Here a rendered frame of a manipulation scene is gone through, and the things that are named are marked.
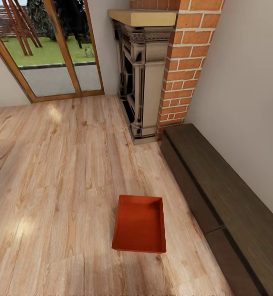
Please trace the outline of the storage box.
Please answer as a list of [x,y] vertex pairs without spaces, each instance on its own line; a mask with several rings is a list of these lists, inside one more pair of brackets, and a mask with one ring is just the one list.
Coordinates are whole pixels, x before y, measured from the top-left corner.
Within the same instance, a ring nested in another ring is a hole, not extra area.
[[162,197],[119,196],[112,249],[167,252]]

